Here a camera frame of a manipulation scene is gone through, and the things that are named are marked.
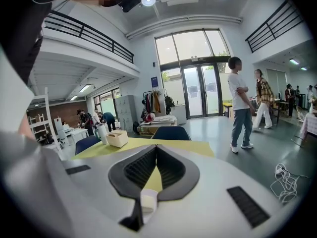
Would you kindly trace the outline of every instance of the backpack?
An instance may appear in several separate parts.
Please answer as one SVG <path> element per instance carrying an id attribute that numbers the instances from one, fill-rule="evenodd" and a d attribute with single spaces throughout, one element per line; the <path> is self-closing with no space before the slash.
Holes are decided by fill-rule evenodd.
<path id="1" fill-rule="evenodd" d="M 165 96 L 165 104 L 166 104 L 166 114 L 168 115 L 171 112 L 171 108 L 175 107 L 175 103 L 172 97 L 166 95 Z"/>
<path id="2" fill-rule="evenodd" d="M 90 120 L 90 124 L 94 124 L 94 121 L 93 121 L 93 117 L 92 115 L 89 113 L 89 112 L 86 112 L 86 114 L 89 116 L 89 120 Z"/>

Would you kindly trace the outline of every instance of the man in white t-shirt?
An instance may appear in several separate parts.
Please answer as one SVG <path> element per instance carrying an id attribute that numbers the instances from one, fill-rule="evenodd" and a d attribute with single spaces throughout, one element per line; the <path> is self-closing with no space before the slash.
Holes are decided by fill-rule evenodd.
<path id="1" fill-rule="evenodd" d="M 238 57 L 231 57 L 228 60 L 228 66 L 231 73 L 228 76 L 229 89 L 233 98 L 234 123 L 232 130 L 231 150 L 238 153 L 237 141 L 244 125 L 244 136 L 241 148 L 253 148 L 250 143 L 250 135 L 252 132 L 252 114 L 255 110 L 246 95 L 249 91 L 246 83 L 238 74 L 242 70 L 242 61 Z"/>
<path id="2" fill-rule="evenodd" d="M 94 125 L 100 123 L 100 119 L 98 116 L 98 109 L 95 109 L 95 111 L 93 113 L 93 122 L 94 122 Z"/>

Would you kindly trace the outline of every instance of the double door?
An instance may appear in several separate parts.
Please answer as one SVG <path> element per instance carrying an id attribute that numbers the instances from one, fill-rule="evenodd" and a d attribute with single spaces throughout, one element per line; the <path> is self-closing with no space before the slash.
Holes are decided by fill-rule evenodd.
<path id="1" fill-rule="evenodd" d="M 222 94 L 217 63 L 181 68 L 187 118 L 222 114 Z"/>

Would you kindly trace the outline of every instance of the fluorescent light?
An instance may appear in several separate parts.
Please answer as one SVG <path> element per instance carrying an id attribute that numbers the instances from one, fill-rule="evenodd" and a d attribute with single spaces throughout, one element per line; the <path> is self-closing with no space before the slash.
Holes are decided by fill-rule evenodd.
<path id="1" fill-rule="evenodd" d="M 82 92 L 84 92 L 88 87 L 90 87 L 91 85 L 85 85 L 84 87 L 83 87 L 83 89 L 81 89 L 79 92 L 80 93 L 82 93 Z"/>
<path id="2" fill-rule="evenodd" d="M 299 65 L 299 62 L 295 61 L 294 59 L 290 59 L 289 61 L 290 61 L 292 64 Z"/>
<path id="3" fill-rule="evenodd" d="M 155 4 L 157 0 L 141 0 L 141 3 L 144 5 L 144 6 L 152 6 Z"/>

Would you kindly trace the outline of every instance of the balcony railing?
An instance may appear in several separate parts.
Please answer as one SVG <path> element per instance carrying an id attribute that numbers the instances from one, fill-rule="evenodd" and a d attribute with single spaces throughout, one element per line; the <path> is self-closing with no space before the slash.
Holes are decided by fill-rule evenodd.
<path id="1" fill-rule="evenodd" d="M 52 10 L 45 19 L 45 27 L 91 42 L 133 63 L 134 54 L 125 47 L 97 29 L 63 13 Z"/>
<path id="2" fill-rule="evenodd" d="M 287 31 L 303 22 L 297 8 L 286 0 L 257 30 L 245 41 L 252 52 L 274 41 Z"/>

